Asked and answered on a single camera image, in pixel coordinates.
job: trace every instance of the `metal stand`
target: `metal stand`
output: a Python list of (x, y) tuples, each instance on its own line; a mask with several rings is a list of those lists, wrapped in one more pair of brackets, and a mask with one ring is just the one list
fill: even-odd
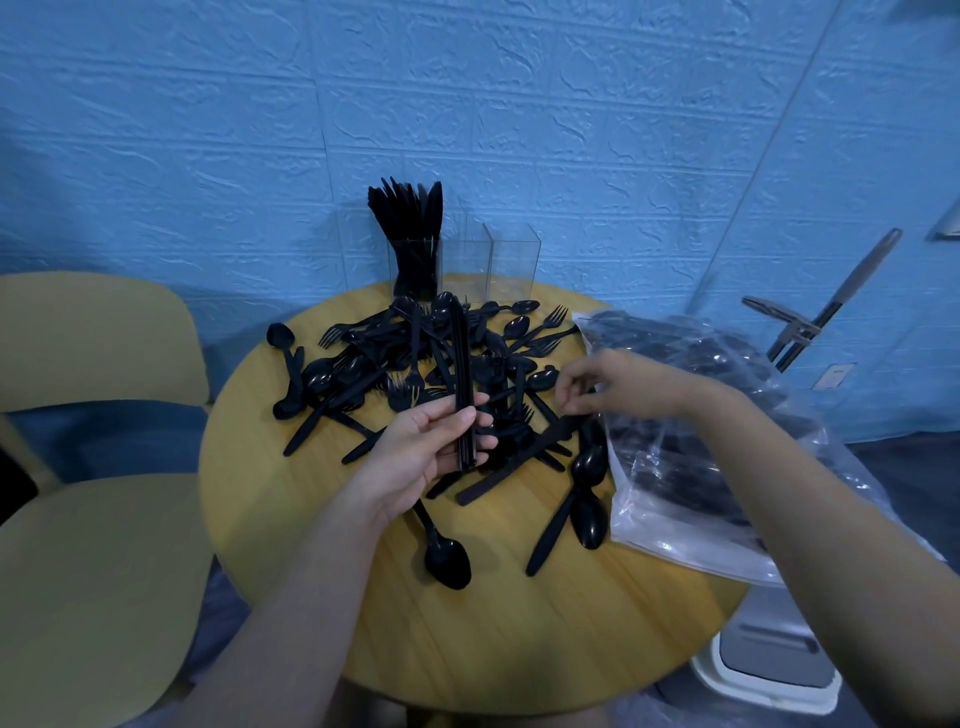
[[(823, 331), (824, 326), (827, 325), (829, 320), (843, 307), (844, 303), (849, 301), (853, 297), (853, 294), (860, 290), (863, 284), (867, 282), (867, 279), (874, 274), (874, 271), (879, 267), (880, 263), (883, 262), (883, 258), (894, 249), (894, 246), (897, 245), (902, 235), (903, 231), (900, 228), (892, 228), (887, 232), (887, 234), (874, 245), (873, 249), (867, 253), (863, 260), (857, 263), (856, 268), (854, 268), (850, 275), (847, 276), (847, 279), (840, 284), (837, 292), (833, 294), (827, 302), (827, 305), (823, 307), (820, 313), (817, 314), (817, 318), (813, 321), (809, 321), (801, 314), (779, 303), (759, 299), (754, 296), (744, 296), (741, 299), (744, 305), (752, 308), (754, 311), (762, 313), (764, 316), (770, 316), (778, 321), (786, 322), (783, 331), (780, 332), (777, 340), (767, 351), (767, 358), (772, 362), (776, 362), (775, 366), (778, 371), (786, 371), (786, 368), (800, 356), (800, 353), (806, 349), (806, 347), (810, 346), (817, 335)], [(777, 357), (780, 356), (780, 353), (788, 344), (791, 345), (790, 349), (787, 350), (787, 353), (783, 355), (780, 361), (777, 361)]]

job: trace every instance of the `floor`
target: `floor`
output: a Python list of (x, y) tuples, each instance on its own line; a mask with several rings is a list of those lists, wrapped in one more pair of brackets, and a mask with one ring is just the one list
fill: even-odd
[[(852, 446), (887, 488), (900, 517), (925, 536), (957, 569), (960, 564), (960, 432), (921, 433)], [(200, 628), (185, 673), (203, 679), (248, 609), (216, 565), (210, 572)], [(177, 706), (143, 716), (124, 728), (159, 728)], [(829, 716), (795, 716), (726, 701), (710, 709), (668, 705), (656, 686), (612, 704), (621, 728), (870, 728), (874, 723), (844, 686)]]

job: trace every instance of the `clear acrylic container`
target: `clear acrylic container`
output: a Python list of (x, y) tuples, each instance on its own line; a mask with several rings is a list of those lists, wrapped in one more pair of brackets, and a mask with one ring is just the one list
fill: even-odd
[(489, 299), (493, 241), (485, 226), (467, 220), (455, 237), (445, 237), (440, 252), (441, 290), (460, 303), (481, 305)]
[(540, 236), (526, 223), (484, 223), (484, 230), (493, 245), (488, 297), (500, 303), (529, 299), (540, 260)]
[[(396, 247), (403, 250), (404, 246), (417, 246), (417, 255), (404, 253), (403, 271), (401, 275), (400, 266), (396, 260)], [(416, 301), (429, 303), (433, 301), (438, 293), (443, 291), (441, 283), (441, 259), (443, 256), (443, 240), (437, 246), (434, 253), (434, 260), (419, 255), (423, 253), (424, 243), (422, 241), (399, 241), (397, 243), (387, 244), (387, 265), (390, 269), (390, 290), (394, 298), (398, 296), (410, 296)]]

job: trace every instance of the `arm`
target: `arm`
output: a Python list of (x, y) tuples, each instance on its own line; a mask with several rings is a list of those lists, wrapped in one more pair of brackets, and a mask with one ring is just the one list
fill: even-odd
[[(584, 394), (603, 382), (599, 394)], [(627, 352), (564, 369), (566, 414), (679, 417), (707, 444), (830, 659), (882, 725), (960, 718), (960, 578), (745, 396)]]
[[(482, 404), (485, 395), (476, 395)], [(457, 467), (450, 445), (492, 417), (454, 399), (397, 415), (311, 526), (282, 580), (183, 704), (178, 728), (316, 728), (340, 679), (380, 534)], [(496, 446), (482, 437), (481, 449)], [(487, 459), (480, 452), (477, 462)]]

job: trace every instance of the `table top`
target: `table top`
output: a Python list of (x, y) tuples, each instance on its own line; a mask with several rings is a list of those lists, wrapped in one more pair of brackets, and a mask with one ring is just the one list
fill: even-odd
[[(535, 284), (541, 302), (532, 326), (555, 305), (590, 311), (602, 304)], [(289, 322), (309, 362), (340, 347), (316, 342), (331, 324), (386, 308), (385, 283), (349, 291)], [(499, 327), (509, 312), (491, 322)], [(567, 336), (541, 366), (583, 355)], [(277, 422), (274, 401), (287, 389), (280, 352), (256, 347), (230, 377), (208, 420), (200, 457), (207, 529), (234, 585), (256, 604), (291, 557), (305, 528), (343, 486), (356, 464), (340, 458), (361, 436), (327, 418), (292, 457), (282, 451), (303, 417)], [(544, 398), (556, 407), (552, 393)], [(368, 395), (352, 413), (370, 429), (393, 413)], [(537, 413), (534, 429), (545, 421)], [(576, 450), (574, 437), (566, 444)], [(462, 483), (472, 482), (470, 475)], [(608, 540), (580, 546), (567, 525), (533, 578), (530, 553), (570, 485), (537, 461), (471, 505), (455, 486), (426, 501), (445, 535), (466, 547), (473, 580), (461, 592), (423, 567), (425, 540), (412, 513), (383, 535), (353, 637), (345, 676), (394, 700), (481, 715), (539, 715), (585, 708), (643, 688), (688, 660), (735, 611), (747, 586), (663, 561)], [(596, 489), (608, 510), (612, 480)]]

